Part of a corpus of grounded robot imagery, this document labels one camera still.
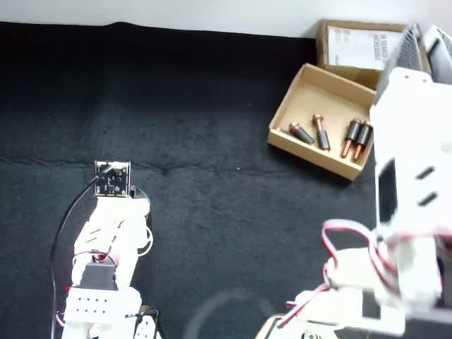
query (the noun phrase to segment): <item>circuit board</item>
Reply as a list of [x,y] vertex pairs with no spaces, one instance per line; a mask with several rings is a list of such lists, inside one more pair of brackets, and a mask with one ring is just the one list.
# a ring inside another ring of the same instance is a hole
[[130,162],[95,161],[94,167],[95,175],[99,176],[94,188],[96,196],[129,197]]

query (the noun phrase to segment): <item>wire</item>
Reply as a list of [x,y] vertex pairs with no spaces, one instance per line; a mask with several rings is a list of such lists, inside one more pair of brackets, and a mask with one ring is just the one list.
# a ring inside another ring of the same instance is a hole
[[116,265],[114,260],[109,256],[109,253],[105,253],[105,252],[101,252],[101,251],[83,251],[83,252],[77,253],[77,254],[75,254],[73,256],[73,258],[72,258],[72,266],[75,265],[77,256],[81,256],[82,254],[92,254],[93,255],[93,260],[98,261],[98,262],[104,262],[104,261],[106,261],[105,258],[109,258]]
[[[108,171],[110,171],[112,169],[112,166],[106,166],[106,168],[104,168],[101,172],[101,174],[105,174]],[[50,265],[50,276],[52,279],[52,318],[53,315],[57,313],[57,284],[55,282],[55,267],[54,267],[54,262],[55,262],[55,253],[57,250],[57,244],[58,244],[58,240],[59,237],[61,235],[61,232],[63,231],[64,227],[66,226],[66,222],[69,218],[69,216],[72,213],[72,210],[74,209],[74,207],[76,207],[77,203],[82,199],[82,197],[84,197],[84,195],[90,190],[91,186],[94,185],[98,180],[99,180],[99,176],[94,176],[89,182],[88,184],[85,186],[85,188],[77,195],[77,197],[75,197],[71,204],[69,205],[68,209],[66,210],[66,212],[64,213],[63,218],[61,219],[61,222],[58,226],[58,230],[56,231],[55,237],[54,237],[54,242],[52,244],[52,247],[50,249],[50,256],[49,256],[49,265]],[[55,338],[55,321],[52,321],[52,327],[51,327],[51,331],[50,331],[50,339],[54,339]]]
[[149,235],[149,237],[148,237],[148,246],[146,247],[146,249],[144,250],[144,252],[138,254],[138,257],[145,256],[146,254],[148,254],[149,251],[150,251],[150,249],[151,249],[152,246],[153,246],[153,243],[154,243],[153,234],[150,232],[150,229],[149,229],[148,226],[146,226],[146,232],[147,232],[148,235]]
[[338,266],[337,250],[330,239],[326,236],[327,230],[354,232],[365,238],[368,243],[369,259],[380,281],[388,289],[390,289],[394,293],[398,293],[398,287],[386,278],[386,276],[382,272],[382,269],[377,265],[376,259],[378,259],[379,262],[383,264],[383,267],[386,268],[389,273],[391,273],[395,277],[397,276],[397,269],[381,255],[376,243],[375,234],[373,232],[369,231],[369,229],[363,224],[352,220],[332,219],[325,221],[322,228],[321,238],[323,245],[326,247],[327,251],[333,258],[335,267]]
[[[372,266],[374,267],[374,270],[376,271],[376,274],[378,275],[380,281],[390,290],[393,292],[398,292],[398,287],[392,284],[391,282],[386,279],[385,275],[381,272],[381,268],[377,266],[377,260],[382,263],[383,267],[386,268],[390,273],[393,275],[397,275],[397,270],[394,268],[394,266],[386,260],[381,252],[379,251],[378,244],[376,243],[376,237],[375,234],[367,227],[365,227],[363,224],[360,224],[358,222],[352,221],[352,220],[343,220],[343,219],[332,219],[327,220],[324,222],[321,232],[321,240],[323,242],[323,245],[325,246],[326,250],[329,252],[331,258],[334,261],[335,267],[338,266],[338,252],[336,248],[334,247],[331,240],[326,236],[326,231],[347,231],[347,232],[354,232],[359,235],[361,235],[368,243],[368,250],[369,250],[369,259],[371,261]],[[282,317],[278,324],[278,328],[282,328],[285,325],[287,325],[294,317],[298,315],[298,313],[303,310],[303,308],[310,303],[319,293],[327,291],[331,289],[331,283],[328,278],[328,265],[325,263],[322,267],[322,276],[323,276],[323,283],[319,285],[314,291],[312,291],[310,297],[303,303],[299,304],[297,302],[286,302],[286,306],[293,307],[291,311],[289,311],[284,317]]]
[[57,322],[61,327],[64,327],[64,321],[62,321],[61,318],[59,317],[60,314],[64,314],[64,312],[57,312],[57,313],[55,314],[55,319],[56,319],[56,322]]
[[303,308],[310,303],[312,299],[314,299],[320,292],[327,291],[330,289],[330,285],[327,284],[321,284],[319,285],[314,291],[312,291],[311,296],[302,304],[296,304],[293,302],[290,302],[290,306],[295,304],[295,307],[291,309],[285,316],[283,316],[278,324],[276,325],[278,328],[283,328],[285,325],[289,323]]
[[333,258],[336,267],[338,266],[338,258],[336,256],[337,250],[334,247],[333,243],[330,241],[330,239],[326,236],[327,230],[354,232],[361,235],[367,241],[369,247],[372,246],[375,249],[375,254],[381,261],[383,266],[387,270],[389,270],[390,273],[394,275],[397,274],[397,269],[381,254],[378,248],[378,244],[376,243],[375,240],[375,234],[369,231],[369,229],[365,227],[363,224],[360,224],[359,222],[353,220],[331,219],[323,223],[321,233],[322,242],[323,245],[328,250],[328,252],[330,253],[331,257]]
[[396,232],[388,237],[386,243],[389,249],[393,249],[401,242],[407,242],[418,238],[438,237],[441,239],[452,239],[452,230],[450,227],[437,227],[430,232]]

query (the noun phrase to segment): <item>white label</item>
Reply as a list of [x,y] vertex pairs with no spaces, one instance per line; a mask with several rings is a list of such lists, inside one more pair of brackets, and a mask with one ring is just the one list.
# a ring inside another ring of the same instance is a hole
[[328,26],[328,63],[383,70],[402,36],[401,32]]

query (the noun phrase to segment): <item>white bracket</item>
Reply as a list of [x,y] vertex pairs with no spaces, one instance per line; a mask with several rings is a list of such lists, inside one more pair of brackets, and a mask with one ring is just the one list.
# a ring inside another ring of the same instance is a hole
[[[143,320],[136,328],[134,339],[154,339],[155,326],[152,316],[143,316]],[[162,339],[159,332],[156,333],[155,339]]]
[[66,300],[65,321],[114,324],[140,309],[141,297],[132,287],[120,291],[71,288]]

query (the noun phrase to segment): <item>black cable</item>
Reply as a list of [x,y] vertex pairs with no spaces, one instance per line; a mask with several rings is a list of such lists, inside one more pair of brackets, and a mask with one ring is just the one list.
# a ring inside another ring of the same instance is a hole
[[[102,174],[108,172],[111,170],[111,166],[107,166],[103,171]],[[61,234],[61,231],[64,229],[64,226],[66,225],[66,221],[68,220],[69,216],[72,213],[72,210],[74,207],[76,207],[77,203],[82,199],[82,197],[88,192],[93,184],[95,184],[99,180],[99,176],[93,177],[88,185],[77,195],[77,197],[72,201],[71,205],[69,205],[68,209],[64,213],[63,219],[61,219],[61,222],[59,224],[58,230],[56,231],[54,242],[52,244],[52,248],[50,249],[50,257],[49,257],[49,264],[50,264],[50,275],[52,278],[52,292],[53,292],[53,299],[52,299],[52,329],[50,333],[50,339],[55,339],[55,319],[54,315],[57,312],[57,284],[55,282],[55,269],[54,269],[54,260],[55,260],[55,252],[57,250],[57,244],[59,240],[59,236]]]

